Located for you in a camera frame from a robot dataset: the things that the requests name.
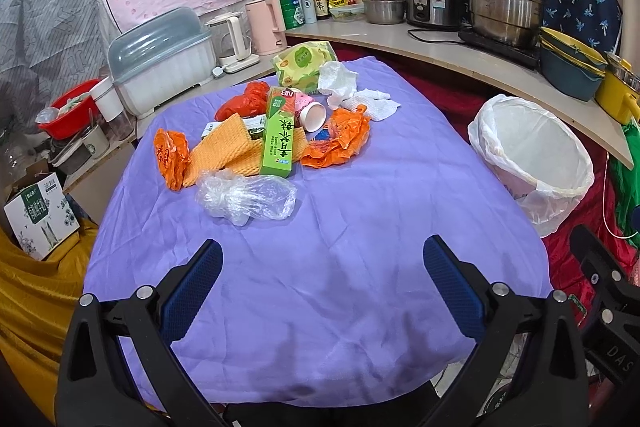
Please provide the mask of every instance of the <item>yellow pot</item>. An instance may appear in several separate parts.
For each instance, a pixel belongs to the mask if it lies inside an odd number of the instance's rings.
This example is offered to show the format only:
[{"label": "yellow pot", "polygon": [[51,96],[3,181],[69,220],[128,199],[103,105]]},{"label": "yellow pot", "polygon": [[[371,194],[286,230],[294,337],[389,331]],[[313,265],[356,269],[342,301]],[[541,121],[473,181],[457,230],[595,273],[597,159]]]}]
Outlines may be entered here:
[{"label": "yellow pot", "polygon": [[607,73],[596,92],[596,102],[611,118],[626,125],[631,117],[640,121],[640,78],[631,71],[631,64],[614,54],[607,54]]}]

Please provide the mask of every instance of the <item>purple cloth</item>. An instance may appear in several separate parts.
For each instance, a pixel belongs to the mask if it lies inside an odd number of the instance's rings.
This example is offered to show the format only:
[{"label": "purple cloth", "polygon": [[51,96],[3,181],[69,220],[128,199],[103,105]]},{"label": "purple cloth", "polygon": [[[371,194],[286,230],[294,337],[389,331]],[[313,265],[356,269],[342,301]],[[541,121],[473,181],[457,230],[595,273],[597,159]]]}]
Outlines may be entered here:
[{"label": "purple cloth", "polygon": [[[346,65],[360,73],[358,89],[389,92],[402,107],[371,122],[369,142],[347,164],[297,164],[288,219],[234,227],[196,203],[196,187],[172,192],[159,174],[156,130],[183,131],[193,147],[217,108],[244,90],[236,86],[152,122],[100,226],[84,284],[99,299],[156,285],[209,237],[222,245],[220,278],[172,344],[210,402],[377,403],[468,355],[474,343],[422,264],[434,233],[490,282],[529,296],[551,290],[542,241],[442,113],[374,58]],[[128,339],[123,349],[143,398],[160,407]]]}]

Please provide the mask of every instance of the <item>pink electric kettle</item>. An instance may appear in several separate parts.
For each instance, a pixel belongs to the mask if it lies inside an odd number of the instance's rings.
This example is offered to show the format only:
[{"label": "pink electric kettle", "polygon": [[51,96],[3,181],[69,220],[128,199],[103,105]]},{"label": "pink electric kettle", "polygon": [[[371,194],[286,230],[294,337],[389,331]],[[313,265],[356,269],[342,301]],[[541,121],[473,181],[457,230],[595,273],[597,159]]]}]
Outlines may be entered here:
[{"label": "pink electric kettle", "polygon": [[271,55],[287,47],[280,0],[257,0],[246,5],[246,15],[254,37],[254,51]]}]

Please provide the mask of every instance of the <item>screw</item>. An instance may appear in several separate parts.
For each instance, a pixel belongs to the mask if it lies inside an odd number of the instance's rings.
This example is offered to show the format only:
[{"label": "screw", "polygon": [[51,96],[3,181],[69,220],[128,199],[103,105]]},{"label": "screw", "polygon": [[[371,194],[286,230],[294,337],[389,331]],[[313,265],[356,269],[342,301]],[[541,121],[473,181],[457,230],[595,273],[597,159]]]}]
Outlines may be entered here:
[{"label": "screw", "polygon": [[498,297],[504,297],[509,293],[509,287],[504,282],[497,282],[492,286],[492,290]]},{"label": "screw", "polygon": [[140,286],[140,288],[136,291],[136,297],[138,299],[148,299],[151,295],[153,295],[154,289],[151,286]]},{"label": "screw", "polygon": [[613,312],[609,309],[604,309],[602,311],[602,321],[605,324],[611,324],[613,322]]},{"label": "screw", "polygon": [[81,298],[80,298],[80,305],[81,306],[88,306],[89,304],[91,304],[94,301],[94,296],[91,295],[91,293],[85,293]]},{"label": "screw", "polygon": [[556,290],[556,291],[554,291],[554,299],[557,302],[565,302],[566,301],[566,293],[564,293],[562,290]]}]

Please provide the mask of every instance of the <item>orange plastic bag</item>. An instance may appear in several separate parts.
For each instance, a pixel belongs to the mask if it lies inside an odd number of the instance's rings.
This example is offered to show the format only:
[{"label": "orange plastic bag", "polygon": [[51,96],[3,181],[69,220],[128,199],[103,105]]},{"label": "orange plastic bag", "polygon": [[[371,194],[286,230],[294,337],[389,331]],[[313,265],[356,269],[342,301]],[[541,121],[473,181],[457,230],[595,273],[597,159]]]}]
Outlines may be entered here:
[{"label": "orange plastic bag", "polygon": [[225,121],[235,112],[240,118],[265,114],[268,92],[269,84],[266,82],[249,82],[244,88],[244,94],[237,94],[223,103],[215,115],[216,121]]},{"label": "orange plastic bag", "polygon": [[156,159],[160,174],[171,190],[182,188],[182,179],[189,159],[189,144],[181,132],[158,129],[154,137]]},{"label": "orange plastic bag", "polygon": [[331,138],[309,142],[300,163],[320,169],[346,163],[358,154],[369,139],[370,118],[364,116],[366,110],[366,105],[359,105],[355,112],[336,109],[326,123]]}]

